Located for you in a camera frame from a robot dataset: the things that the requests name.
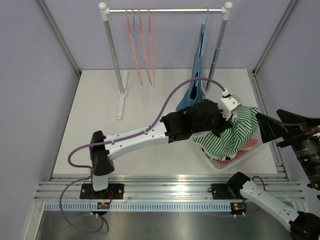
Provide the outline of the light blue wire hanger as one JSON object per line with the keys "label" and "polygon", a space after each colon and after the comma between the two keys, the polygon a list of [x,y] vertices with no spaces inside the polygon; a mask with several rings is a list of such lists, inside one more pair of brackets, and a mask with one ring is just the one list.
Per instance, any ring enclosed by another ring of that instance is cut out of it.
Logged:
{"label": "light blue wire hanger", "polygon": [[131,15],[132,15],[132,29],[133,29],[135,41],[136,41],[136,44],[138,47],[142,67],[146,73],[145,59],[144,59],[144,54],[143,54],[143,49],[142,49],[142,44],[141,44],[139,25],[137,24],[137,21],[135,19],[135,10],[133,8],[131,8],[130,10],[131,10]]}

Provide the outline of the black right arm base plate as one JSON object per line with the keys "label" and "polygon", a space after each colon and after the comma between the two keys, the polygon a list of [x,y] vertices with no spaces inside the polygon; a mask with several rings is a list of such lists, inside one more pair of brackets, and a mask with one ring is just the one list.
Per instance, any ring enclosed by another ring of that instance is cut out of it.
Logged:
{"label": "black right arm base plate", "polygon": [[214,200],[242,200],[240,195],[232,195],[226,183],[213,183],[210,192]]}

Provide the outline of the red white striped tank top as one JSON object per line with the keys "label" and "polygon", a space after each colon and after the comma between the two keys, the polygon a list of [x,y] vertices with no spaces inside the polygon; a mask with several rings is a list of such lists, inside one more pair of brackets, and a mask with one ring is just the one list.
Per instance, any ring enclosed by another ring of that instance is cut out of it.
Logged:
{"label": "red white striped tank top", "polygon": [[258,140],[256,138],[251,138],[242,149],[240,149],[237,153],[234,154],[235,158],[232,161],[218,162],[218,163],[221,165],[226,165],[226,164],[234,162],[235,160],[240,159],[241,157],[243,157],[244,155],[249,153],[253,149],[253,147],[255,147],[257,145],[257,143],[258,143]]}

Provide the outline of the blue tank top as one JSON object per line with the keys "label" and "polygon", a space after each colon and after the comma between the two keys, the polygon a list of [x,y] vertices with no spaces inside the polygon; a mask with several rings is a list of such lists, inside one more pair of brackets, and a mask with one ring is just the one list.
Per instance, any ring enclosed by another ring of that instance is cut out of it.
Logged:
{"label": "blue tank top", "polygon": [[[202,61],[203,61],[203,48],[205,41],[206,25],[202,24],[199,32],[199,39],[194,54],[194,62],[192,66],[191,78],[200,78],[202,76]],[[202,81],[194,80],[189,83],[189,87],[185,92],[183,98],[176,107],[176,111],[183,110],[187,107],[192,107],[196,103],[204,99],[202,92]]]}

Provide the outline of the pink wire hanger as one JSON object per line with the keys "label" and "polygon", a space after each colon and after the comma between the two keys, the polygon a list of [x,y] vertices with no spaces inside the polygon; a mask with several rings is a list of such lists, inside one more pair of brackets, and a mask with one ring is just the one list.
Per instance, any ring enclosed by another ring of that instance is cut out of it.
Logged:
{"label": "pink wire hanger", "polygon": [[155,86],[155,56],[154,56],[154,42],[153,42],[153,29],[152,29],[152,19],[151,11],[148,7],[148,32],[149,32],[149,44],[150,44],[150,54],[151,54],[151,69],[152,69],[152,86]]}
{"label": "pink wire hanger", "polygon": [[137,76],[138,76],[138,79],[139,79],[139,83],[142,86],[143,85],[143,80],[142,80],[142,76],[141,76],[141,72],[140,72],[139,62],[138,62],[136,49],[135,49],[135,44],[134,44],[134,40],[133,40],[133,35],[132,35],[132,31],[131,31],[131,26],[130,26],[130,21],[129,21],[129,14],[128,14],[127,8],[125,8],[124,10],[125,10],[125,15],[126,15],[126,30],[127,30],[128,37],[129,37],[132,56],[133,56],[133,59],[134,59],[135,68],[136,68]]}
{"label": "pink wire hanger", "polygon": [[147,54],[145,40],[144,40],[143,28],[142,28],[141,11],[140,11],[139,8],[137,10],[138,10],[138,16],[139,16],[138,28],[139,28],[140,41],[141,41],[141,45],[142,45],[142,52],[143,52],[144,62],[145,62],[145,71],[146,71],[146,74],[148,76],[148,80],[149,80],[150,84],[153,85],[151,72],[150,72],[150,67],[149,67],[148,54]]}

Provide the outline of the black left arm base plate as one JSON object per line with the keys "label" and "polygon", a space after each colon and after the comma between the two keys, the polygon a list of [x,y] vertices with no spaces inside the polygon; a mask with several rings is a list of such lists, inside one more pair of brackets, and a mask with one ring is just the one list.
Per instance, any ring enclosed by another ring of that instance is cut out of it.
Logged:
{"label": "black left arm base plate", "polygon": [[122,200],[124,184],[110,183],[107,189],[95,191],[92,183],[84,183],[81,186],[79,198],[83,200]]}

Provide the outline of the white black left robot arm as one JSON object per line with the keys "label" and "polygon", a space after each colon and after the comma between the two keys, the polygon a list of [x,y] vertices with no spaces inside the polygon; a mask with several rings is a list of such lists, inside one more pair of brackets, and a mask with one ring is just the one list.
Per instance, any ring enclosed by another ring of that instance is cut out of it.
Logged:
{"label": "white black left robot arm", "polygon": [[113,161],[122,155],[157,144],[188,140],[198,133],[220,137],[231,128],[232,112],[238,106],[240,103],[231,96],[219,102],[205,99],[161,117],[146,129],[137,129],[119,138],[106,137],[102,131],[94,132],[89,148],[92,162],[90,193],[97,199],[108,194],[108,175],[115,170]]}

